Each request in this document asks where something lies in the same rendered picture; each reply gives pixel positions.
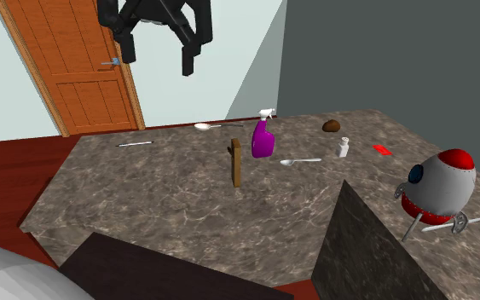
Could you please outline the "dark brown robot stand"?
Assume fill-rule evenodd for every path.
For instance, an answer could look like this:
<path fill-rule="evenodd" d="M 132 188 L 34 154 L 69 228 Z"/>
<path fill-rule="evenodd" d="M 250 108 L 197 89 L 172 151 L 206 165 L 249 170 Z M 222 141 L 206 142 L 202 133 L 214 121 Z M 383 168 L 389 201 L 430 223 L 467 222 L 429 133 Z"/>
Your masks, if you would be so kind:
<path fill-rule="evenodd" d="M 59 271 L 95 300 L 294 300 L 292 294 L 99 233 Z"/>

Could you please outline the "orange wooden door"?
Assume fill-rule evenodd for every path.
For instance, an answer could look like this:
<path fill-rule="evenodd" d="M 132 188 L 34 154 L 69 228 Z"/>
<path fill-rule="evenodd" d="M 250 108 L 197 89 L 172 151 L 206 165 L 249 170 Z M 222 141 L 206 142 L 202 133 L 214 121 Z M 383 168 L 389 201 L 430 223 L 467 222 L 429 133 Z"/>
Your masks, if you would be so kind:
<path fill-rule="evenodd" d="M 62 136 L 142 130 L 130 67 L 95 0 L 0 0 L 0 14 Z"/>

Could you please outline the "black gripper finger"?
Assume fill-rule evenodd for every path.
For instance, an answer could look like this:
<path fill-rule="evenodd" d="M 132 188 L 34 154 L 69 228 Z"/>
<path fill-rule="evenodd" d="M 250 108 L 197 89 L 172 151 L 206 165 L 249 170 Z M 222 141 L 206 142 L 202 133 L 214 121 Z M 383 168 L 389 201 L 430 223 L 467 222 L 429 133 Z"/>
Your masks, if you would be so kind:
<path fill-rule="evenodd" d="M 136 0 L 126 0 L 119 10 L 119 0 L 96 0 L 98 21 L 109 28 L 113 39 L 121 48 L 122 60 L 126 64 L 136 61 L 132 30 L 136 26 Z"/>
<path fill-rule="evenodd" d="M 201 46 L 213 39 L 211 0 L 161 0 L 168 15 L 166 24 L 182 43 L 182 75 L 194 72 L 194 57 L 200 54 Z M 196 30 L 182 12 L 187 4 L 194 12 Z"/>

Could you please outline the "silver spoon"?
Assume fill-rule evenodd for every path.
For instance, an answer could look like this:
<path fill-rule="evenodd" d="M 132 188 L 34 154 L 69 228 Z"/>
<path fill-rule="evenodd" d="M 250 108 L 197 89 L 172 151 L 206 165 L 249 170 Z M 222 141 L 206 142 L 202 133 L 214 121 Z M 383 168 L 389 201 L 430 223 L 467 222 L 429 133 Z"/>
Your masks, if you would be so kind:
<path fill-rule="evenodd" d="M 314 158 L 314 159 L 283 159 L 283 160 L 280 161 L 280 163 L 282 165 L 285 165 L 285 166 L 291 166 L 295 162 L 320 162 L 320 161 L 321 161 L 320 158 Z"/>

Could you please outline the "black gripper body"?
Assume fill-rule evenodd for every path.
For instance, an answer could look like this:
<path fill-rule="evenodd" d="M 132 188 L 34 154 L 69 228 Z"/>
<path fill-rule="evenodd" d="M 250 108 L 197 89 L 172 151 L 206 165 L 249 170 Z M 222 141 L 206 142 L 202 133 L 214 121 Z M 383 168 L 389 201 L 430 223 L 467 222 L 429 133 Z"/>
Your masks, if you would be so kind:
<path fill-rule="evenodd" d="M 119 18 L 125 23 L 138 19 L 170 24 L 170 8 L 169 0 L 126 0 L 119 11 Z"/>

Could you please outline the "purple spray bottle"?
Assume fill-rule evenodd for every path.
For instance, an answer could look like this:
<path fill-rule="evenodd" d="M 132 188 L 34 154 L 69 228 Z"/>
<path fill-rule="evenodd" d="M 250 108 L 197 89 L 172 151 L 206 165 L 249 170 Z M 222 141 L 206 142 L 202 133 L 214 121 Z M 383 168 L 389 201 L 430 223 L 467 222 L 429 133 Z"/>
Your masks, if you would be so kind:
<path fill-rule="evenodd" d="M 255 159 L 267 158 L 273 154 L 275 136 L 267 131 L 267 118 L 273 118 L 274 112 L 274 108 L 266 108 L 258 112 L 260 119 L 252 134 L 252 157 Z"/>

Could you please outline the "grey and red rocket toy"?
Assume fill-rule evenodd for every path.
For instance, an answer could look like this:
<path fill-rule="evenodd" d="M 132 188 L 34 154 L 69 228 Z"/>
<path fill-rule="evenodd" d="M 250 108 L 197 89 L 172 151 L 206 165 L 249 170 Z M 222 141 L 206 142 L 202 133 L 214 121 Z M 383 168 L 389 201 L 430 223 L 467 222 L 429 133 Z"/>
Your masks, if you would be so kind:
<path fill-rule="evenodd" d="M 480 222 L 480 217 L 470 219 L 462 211 L 474 191 L 476 177 L 471 155 L 458 148 L 442 151 L 414 165 L 408 179 L 394 192 L 402 208 L 413 218 L 402 241 L 408 239 L 418 222 L 427 225 L 425 232 L 450 228 L 453 234 L 461 233 L 470 223 Z"/>

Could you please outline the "dark marbled block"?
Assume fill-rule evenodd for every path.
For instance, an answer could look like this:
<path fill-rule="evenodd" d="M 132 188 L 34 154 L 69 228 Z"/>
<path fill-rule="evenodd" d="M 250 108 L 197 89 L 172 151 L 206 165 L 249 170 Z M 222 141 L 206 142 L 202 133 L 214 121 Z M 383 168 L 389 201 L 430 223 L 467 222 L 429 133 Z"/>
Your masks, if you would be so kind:
<path fill-rule="evenodd" d="M 448 300 L 348 182 L 311 282 L 320 300 Z"/>

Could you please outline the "upright brown wooden block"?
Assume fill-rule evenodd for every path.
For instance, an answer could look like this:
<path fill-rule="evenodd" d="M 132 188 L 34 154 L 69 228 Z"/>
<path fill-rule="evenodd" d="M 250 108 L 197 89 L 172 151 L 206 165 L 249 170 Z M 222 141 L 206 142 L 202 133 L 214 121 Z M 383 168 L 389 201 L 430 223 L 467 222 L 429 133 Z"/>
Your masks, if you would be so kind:
<path fill-rule="evenodd" d="M 235 188 L 239 188 L 241 184 L 241 145 L 237 138 L 231 140 L 228 147 L 231 155 L 231 178 Z"/>

